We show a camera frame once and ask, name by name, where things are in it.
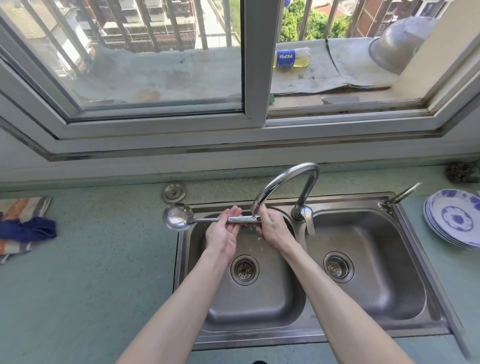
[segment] stainless steel sink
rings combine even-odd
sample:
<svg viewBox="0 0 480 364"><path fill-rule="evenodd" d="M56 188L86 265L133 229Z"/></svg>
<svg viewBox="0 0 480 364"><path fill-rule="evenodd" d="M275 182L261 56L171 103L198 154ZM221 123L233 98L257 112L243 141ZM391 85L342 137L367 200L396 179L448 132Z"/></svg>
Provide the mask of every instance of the stainless steel sink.
<svg viewBox="0 0 480 364"><path fill-rule="evenodd" d="M459 321L405 214L399 206L389 214L378 205L393 195L308 198L314 235L290 219L296 199L267 205L284 214L303 249L391 336L458 336ZM196 217L216 217L233 204L251 207L251 201L191 207ZM204 250L207 227L179 233L174 290ZM326 337L286 261L242 227L194 350L321 341Z"/></svg>

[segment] window bar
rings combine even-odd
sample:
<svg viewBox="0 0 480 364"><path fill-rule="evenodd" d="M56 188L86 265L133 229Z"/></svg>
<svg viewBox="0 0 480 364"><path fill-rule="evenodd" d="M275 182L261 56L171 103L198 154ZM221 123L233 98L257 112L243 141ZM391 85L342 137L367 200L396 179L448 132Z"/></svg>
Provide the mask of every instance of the window bar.
<svg viewBox="0 0 480 364"><path fill-rule="evenodd" d="M200 0L195 0L195 9L197 14L198 30L200 31L200 39L202 40L202 48L208 50L207 33L205 32L204 12Z"/></svg>
<svg viewBox="0 0 480 364"><path fill-rule="evenodd" d="M410 7L407 9L407 11L405 13L402 13L402 18L408 18L409 16L412 16L412 13L419 4L419 2L420 0L412 0L410 2Z"/></svg>
<svg viewBox="0 0 480 364"><path fill-rule="evenodd" d="M366 0L359 0L355 10L352 14L352 19L350 20L350 24L348 25L347 33L345 34L345 38L352 38L353 34L355 33L355 29L357 28L357 23L360 19L360 16L363 12L363 8L365 7Z"/></svg>
<svg viewBox="0 0 480 364"><path fill-rule="evenodd" d="M378 29L380 28L380 25L382 24L382 21L385 18L385 15L387 14L392 2L393 0L384 0L382 5L380 5L377 15L375 16L375 19L368 30L367 37L375 37L377 35Z"/></svg>
<svg viewBox="0 0 480 364"><path fill-rule="evenodd" d="M305 28L307 27L308 17L310 15L310 9L312 8L312 0L307 0L305 2L305 10L303 11L303 18L300 24L299 30L299 40L304 40L305 38Z"/></svg>
<svg viewBox="0 0 480 364"><path fill-rule="evenodd" d="M277 43L280 43L280 38L282 36L282 22L283 22L283 9L284 7L280 9L280 12L278 13L278 20L276 24L276 41Z"/></svg>
<svg viewBox="0 0 480 364"><path fill-rule="evenodd" d="M42 1L46 6L46 8L48 9L48 11L50 12L50 14L52 14L53 18L56 20L57 24L63 30L68 40L72 43L75 50L78 52L78 54L80 55L80 58L82 58L85 64L89 64L92 61L92 59L90 58L90 55L86 51L80 39L78 39L75 31L72 29L70 24L68 24L67 19L65 19L65 16L63 16L60 9L53 2L53 0L42 0Z"/></svg>
<svg viewBox="0 0 480 364"><path fill-rule="evenodd" d="M156 42L155 34L153 33L152 25L150 24L150 15L145 7L144 0L135 0L135 3L137 4L138 11L140 12L140 17L142 18L145 28L147 28L147 33L152 41L153 48L155 49L155 52L158 53L160 52L160 47Z"/></svg>
<svg viewBox="0 0 480 364"><path fill-rule="evenodd" d="M431 18L435 18L437 16L438 11L440 10L440 8L442 7L443 4L444 4L444 0L438 0L435 3L435 5L432 8L431 15L430 15Z"/></svg>
<svg viewBox="0 0 480 364"><path fill-rule="evenodd" d="M110 11L112 12L113 18L115 19L115 23L117 23L117 27L120 30L121 36L125 41L126 50L132 51L131 37L130 37L130 34L127 32L127 29L125 29L125 27L123 26L122 14L119 13L117 7L113 3L113 0L106 0L106 2L108 7L110 8Z"/></svg>
<svg viewBox="0 0 480 364"><path fill-rule="evenodd" d="M177 17L173 11L172 0L166 0L168 11L170 13L170 21L172 22L173 32L175 33L175 41L177 42L177 48L180 52L183 52L183 44L180 38L179 26L177 24Z"/></svg>
<svg viewBox="0 0 480 364"><path fill-rule="evenodd" d="M107 46L105 43L105 39L103 39L102 35L100 34L100 30L98 29L98 25L93 21L92 17L88 13L85 5L84 5L84 0L75 0L75 3L78 6L78 9L84 16L84 18L87 20L88 25L90 26L90 29L92 32L94 32L96 39L100 44L102 44L104 47Z"/></svg>
<svg viewBox="0 0 480 364"><path fill-rule="evenodd" d="M330 9L330 14L328 15L327 26L325 27L324 38L328 39L328 34L330 29L332 29L333 20L335 19L336 10L338 9L338 3L340 0L334 0L332 3L332 9Z"/></svg>
<svg viewBox="0 0 480 364"><path fill-rule="evenodd" d="M227 47L232 46L232 23L230 19L230 0L223 0L223 19L225 20L225 38Z"/></svg>
<svg viewBox="0 0 480 364"><path fill-rule="evenodd" d="M60 55L65 59L65 61L68 63L70 68L75 72L75 74L78 76L81 74L80 70L78 69L77 65L75 62L72 61L72 59L69 57L67 52L62 48L58 40L54 37L52 32L50 32L49 28L45 25L45 23L42 21L40 16L36 13L36 11L32 8L28 0L20 0L22 5L24 6L25 10L30 14L30 16L33 18L35 23L38 24L40 29L42 29L42 32L45 33L49 41L52 43L52 45L57 49L57 51L60 53Z"/></svg>

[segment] left hand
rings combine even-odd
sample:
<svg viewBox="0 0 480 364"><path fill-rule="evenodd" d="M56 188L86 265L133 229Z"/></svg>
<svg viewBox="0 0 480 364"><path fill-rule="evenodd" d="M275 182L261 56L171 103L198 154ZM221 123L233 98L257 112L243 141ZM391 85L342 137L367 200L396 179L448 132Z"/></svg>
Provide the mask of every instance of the left hand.
<svg viewBox="0 0 480 364"><path fill-rule="evenodd" d="M220 214L220 221L212 223L206 233L207 250L215 251L225 255L229 262L237 247L237 235L241 224L232 224L227 222L227 218L232 216L240 216L242 209L238 206L226 209Z"/></svg>

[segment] drain plug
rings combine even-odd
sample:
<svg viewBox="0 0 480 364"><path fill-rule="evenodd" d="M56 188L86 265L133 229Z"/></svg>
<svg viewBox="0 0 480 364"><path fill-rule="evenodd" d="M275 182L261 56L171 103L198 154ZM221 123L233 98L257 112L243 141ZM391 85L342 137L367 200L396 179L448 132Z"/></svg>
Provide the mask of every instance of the drain plug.
<svg viewBox="0 0 480 364"><path fill-rule="evenodd" d="M230 266L233 280L241 286L249 286L258 278L258 263L249 255L240 255Z"/></svg>
<svg viewBox="0 0 480 364"><path fill-rule="evenodd" d="M336 282L346 283L353 278L353 263L342 252L330 252L324 258L325 272Z"/></svg>

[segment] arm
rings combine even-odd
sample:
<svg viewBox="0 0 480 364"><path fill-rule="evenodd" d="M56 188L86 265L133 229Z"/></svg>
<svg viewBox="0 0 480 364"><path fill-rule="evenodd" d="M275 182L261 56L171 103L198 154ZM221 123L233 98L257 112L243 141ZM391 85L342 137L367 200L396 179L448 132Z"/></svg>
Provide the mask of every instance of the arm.
<svg viewBox="0 0 480 364"><path fill-rule="evenodd" d="M206 232L207 247L180 287L117 360L117 364L183 364L202 327L213 297L235 254L240 225L228 224L227 217L241 215L232 207Z"/></svg>
<svg viewBox="0 0 480 364"><path fill-rule="evenodd" d="M290 264L340 364L413 364L368 314L315 263L288 230L283 216L260 208L257 231Z"/></svg>

